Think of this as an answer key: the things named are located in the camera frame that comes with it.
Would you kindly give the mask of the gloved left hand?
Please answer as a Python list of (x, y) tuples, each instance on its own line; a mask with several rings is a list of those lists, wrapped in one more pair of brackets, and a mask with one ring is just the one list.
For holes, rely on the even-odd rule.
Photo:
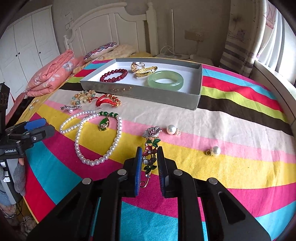
[(25, 166), (18, 159), (1, 160), (1, 204), (18, 203), (25, 195)]

